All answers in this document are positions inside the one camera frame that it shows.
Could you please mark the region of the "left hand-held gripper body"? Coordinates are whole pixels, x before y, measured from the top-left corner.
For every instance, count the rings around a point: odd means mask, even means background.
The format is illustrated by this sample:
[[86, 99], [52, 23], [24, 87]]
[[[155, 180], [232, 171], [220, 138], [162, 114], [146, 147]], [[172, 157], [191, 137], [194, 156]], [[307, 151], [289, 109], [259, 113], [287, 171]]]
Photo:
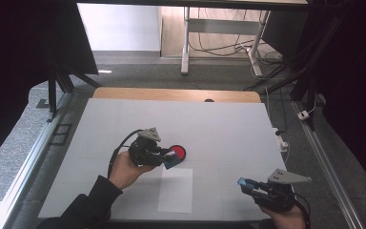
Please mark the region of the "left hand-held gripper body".
[[158, 158], [165, 158], [160, 155], [161, 148], [157, 143], [161, 141], [159, 133], [155, 128], [137, 130], [137, 138], [129, 147], [129, 155], [132, 163], [136, 166], [156, 166]]

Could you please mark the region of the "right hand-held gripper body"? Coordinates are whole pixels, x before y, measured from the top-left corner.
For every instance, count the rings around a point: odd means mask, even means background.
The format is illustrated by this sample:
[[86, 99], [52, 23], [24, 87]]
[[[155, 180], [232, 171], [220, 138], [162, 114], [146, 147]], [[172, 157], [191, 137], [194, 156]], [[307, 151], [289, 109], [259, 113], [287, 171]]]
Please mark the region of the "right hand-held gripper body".
[[276, 169], [264, 182], [269, 186], [266, 191], [254, 189], [259, 193], [259, 197], [254, 198], [254, 201], [259, 206], [277, 213], [288, 212], [297, 203], [292, 185], [294, 183], [310, 182], [311, 180], [310, 177]]

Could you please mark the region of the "blue stamp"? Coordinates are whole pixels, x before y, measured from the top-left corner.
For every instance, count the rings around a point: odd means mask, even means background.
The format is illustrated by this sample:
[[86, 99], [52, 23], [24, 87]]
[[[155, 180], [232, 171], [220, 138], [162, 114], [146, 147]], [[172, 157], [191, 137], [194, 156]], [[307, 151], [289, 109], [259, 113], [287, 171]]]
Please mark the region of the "blue stamp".
[[172, 167], [176, 166], [177, 164], [181, 162], [174, 161], [174, 156], [165, 156], [166, 162], [164, 163], [164, 166], [167, 170], [171, 169]]

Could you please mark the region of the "round red ink pad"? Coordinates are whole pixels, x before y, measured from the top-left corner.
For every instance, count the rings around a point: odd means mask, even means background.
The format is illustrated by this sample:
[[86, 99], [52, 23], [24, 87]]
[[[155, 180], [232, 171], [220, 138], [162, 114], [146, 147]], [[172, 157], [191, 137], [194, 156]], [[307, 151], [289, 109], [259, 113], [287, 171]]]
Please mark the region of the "round red ink pad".
[[182, 162], [186, 158], [186, 149], [181, 145], [173, 145], [170, 147], [175, 152], [174, 161]]

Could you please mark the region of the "blue stamp cap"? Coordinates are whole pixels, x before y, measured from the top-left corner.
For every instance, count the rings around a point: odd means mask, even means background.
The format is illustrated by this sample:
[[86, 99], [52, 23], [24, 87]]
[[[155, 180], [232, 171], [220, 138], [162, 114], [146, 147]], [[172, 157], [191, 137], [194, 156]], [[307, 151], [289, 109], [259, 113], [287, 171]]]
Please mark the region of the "blue stamp cap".
[[244, 186], [244, 187], [248, 187], [248, 188], [253, 188], [253, 185], [248, 181], [248, 179], [241, 177], [238, 181], [237, 184], [240, 186]]

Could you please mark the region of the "person's right hand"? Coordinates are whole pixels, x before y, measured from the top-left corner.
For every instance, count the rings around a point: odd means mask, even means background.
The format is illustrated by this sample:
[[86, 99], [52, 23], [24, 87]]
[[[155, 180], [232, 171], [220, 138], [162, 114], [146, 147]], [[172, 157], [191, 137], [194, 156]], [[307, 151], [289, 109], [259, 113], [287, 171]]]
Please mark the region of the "person's right hand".
[[277, 229], [306, 229], [303, 214], [295, 205], [285, 213], [277, 213], [263, 206], [260, 210], [273, 220]]

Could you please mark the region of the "person's left hand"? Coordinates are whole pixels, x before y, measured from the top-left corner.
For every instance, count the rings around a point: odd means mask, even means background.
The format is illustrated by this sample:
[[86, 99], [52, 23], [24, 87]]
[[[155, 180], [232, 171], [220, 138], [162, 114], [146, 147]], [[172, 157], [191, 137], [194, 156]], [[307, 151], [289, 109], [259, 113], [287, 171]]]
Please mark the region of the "person's left hand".
[[141, 175], [153, 169], [154, 166], [136, 166], [132, 163], [129, 153], [123, 152], [115, 158], [109, 181], [118, 189], [123, 190], [136, 182]]

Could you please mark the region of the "white paper sheet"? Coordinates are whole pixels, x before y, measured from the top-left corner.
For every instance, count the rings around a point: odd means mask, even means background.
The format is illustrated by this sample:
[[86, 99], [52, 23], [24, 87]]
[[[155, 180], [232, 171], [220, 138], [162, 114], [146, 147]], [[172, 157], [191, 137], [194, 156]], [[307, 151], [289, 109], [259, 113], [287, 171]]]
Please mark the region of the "white paper sheet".
[[157, 210], [159, 212], [192, 212], [193, 170], [163, 169]]

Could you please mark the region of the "white power strip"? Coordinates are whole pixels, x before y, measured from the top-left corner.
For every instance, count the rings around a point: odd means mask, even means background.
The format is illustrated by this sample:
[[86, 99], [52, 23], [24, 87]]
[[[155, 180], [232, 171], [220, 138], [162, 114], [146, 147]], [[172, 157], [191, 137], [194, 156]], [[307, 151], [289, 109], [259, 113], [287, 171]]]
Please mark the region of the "white power strip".
[[274, 135], [276, 137], [276, 141], [277, 141], [279, 150], [282, 153], [286, 153], [289, 150], [289, 143], [282, 138], [281, 131], [279, 131], [277, 128], [273, 128], [273, 131], [274, 131]]

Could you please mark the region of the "black metal stand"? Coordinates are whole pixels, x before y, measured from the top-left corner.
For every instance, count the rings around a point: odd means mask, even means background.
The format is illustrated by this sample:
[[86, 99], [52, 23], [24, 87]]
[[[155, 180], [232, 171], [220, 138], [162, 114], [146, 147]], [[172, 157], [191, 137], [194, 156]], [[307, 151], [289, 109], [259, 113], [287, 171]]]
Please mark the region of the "black metal stand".
[[50, 110], [48, 121], [53, 122], [59, 115], [56, 100], [56, 86], [59, 86], [64, 94], [71, 94], [74, 90], [71, 75], [76, 76], [95, 89], [100, 88], [101, 84], [88, 77], [85, 73], [82, 73], [76, 67], [56, 58], [49, 49], [45, 50], [45, 56], [48, 58], [51, 68], [48, 76], [48, 108]]
[[288, 29], [288, 34], [294, 34], [291, 41], [297, 40], [293, 54], [283, 60], [272, 62], [278, 64], [277, 70], [272, 71], [267, 76], [262, 76], [258, 82], [248, 87], [253, 89], [258, 84], [272, 78], [279, 71], [286, 67], [292, 68], [292, 73], [283, 81], [267, 88], [263, 94], [272, 93], [295, 82], [295, 87], [290, 93], [293, 101], [300, 100], [304, 94], [307, 96], [306, 111], [308, 117], [304, 119], [307, 125], [314, 130], [314, 109], [318, 63], [322, 61], [323, 53], [327, 50], [332, 38], [336, 34], [345, 13], [329, 10], [328, 12], [300, 12], [298, 15], [290, 16], [284, 12], [273, 13], [275, 38], [281, 37], [284, 40], [284, 29]]

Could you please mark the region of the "black curtain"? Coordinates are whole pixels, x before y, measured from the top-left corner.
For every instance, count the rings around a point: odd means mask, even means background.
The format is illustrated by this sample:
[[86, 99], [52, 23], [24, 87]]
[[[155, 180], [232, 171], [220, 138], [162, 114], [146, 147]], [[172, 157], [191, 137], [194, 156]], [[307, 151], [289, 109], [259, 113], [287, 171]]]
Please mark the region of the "black curtain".
[[[345, 13], [344, 20], [332, 38], [322, 61], [318, 63], [316, 93], [325, 98], [324, 105], [314, 112], [323, 115], [326, 122], [350, 150], [353, 158], [366, 174], [366, 0], [305, 0], [303, 7], [274, 9], [290, 16], [300, 12]], [[293, 54], [297, 40], [293, 33], [281, 37], [272, 36], [272, 42], [283, 49], [284, 58]]]
[[75, 0], [0, 0], [0, 146], [54, 73], [97, 74]]

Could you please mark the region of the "aluminium rail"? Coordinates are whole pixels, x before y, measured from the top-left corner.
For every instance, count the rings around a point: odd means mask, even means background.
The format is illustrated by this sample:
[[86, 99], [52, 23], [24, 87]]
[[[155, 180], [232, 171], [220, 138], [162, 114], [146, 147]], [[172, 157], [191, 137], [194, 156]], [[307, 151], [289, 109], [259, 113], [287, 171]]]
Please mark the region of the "aluminium rail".
[[31, 177], [39, 158], [43, 154], [48, 142], [53, 134], [57, 124], [65, 114], [65, 111], [71, 101], [71, 94], [64, 93], [58, 104], [57, 111], [48, 119], [39, 134], [38, 138], [32, 145], [24, 163], [20, 167], [19, 172], [14, 178], [9, 190], [6, 192], [3, 199], [0, 201], [0, 229], [3, 229], [10, 219], [17, 200], [20, 198], [23, 189]]
[[297, 102], [291, 102], [290, 107], [295, 118], [288, 133], [291, 155], [287, 166], [312, 178], [310, 184], [297, 184], [295, 187], [310, 204], [312, 228], [365, 229], [345, 182], [328, 156], [323, 138], [305, 121], [298, 119], [296, 115], [300, 106]]

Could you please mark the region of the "black square floor bracket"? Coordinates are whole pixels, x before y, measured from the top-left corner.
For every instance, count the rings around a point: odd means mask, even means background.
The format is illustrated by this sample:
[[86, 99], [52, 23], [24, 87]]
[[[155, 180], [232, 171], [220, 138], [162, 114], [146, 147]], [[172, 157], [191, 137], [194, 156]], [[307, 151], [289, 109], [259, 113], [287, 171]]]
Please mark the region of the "black square floor bracket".
[[51, 136], [51, 145], [64, 146], [71, 132], [71, 124], [60, 124]]

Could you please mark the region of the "white metal desk frame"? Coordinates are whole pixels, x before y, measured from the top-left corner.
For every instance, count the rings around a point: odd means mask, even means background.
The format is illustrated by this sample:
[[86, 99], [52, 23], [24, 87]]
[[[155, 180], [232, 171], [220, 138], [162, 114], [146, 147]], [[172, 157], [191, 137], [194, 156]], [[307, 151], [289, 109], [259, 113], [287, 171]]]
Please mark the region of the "white metal desk frame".
[[258, 21], [238, 21], [222, 19], [191, 18], [189, 7], [184, 7], [184, 45], [182, 50], [181, 73], [186, 75], [189, 72], [189, 34], [197, 33], [218, 33], [218, 34], [238, 34], [253, 35], [254, 43], [250, 48], [246, 48], [246, 54], [251, 62], [251, 71], [255, 77], [261, 77], [262, 71], [257, 63], [256, 52], [261, 36], [270, 12], [262, 10]]

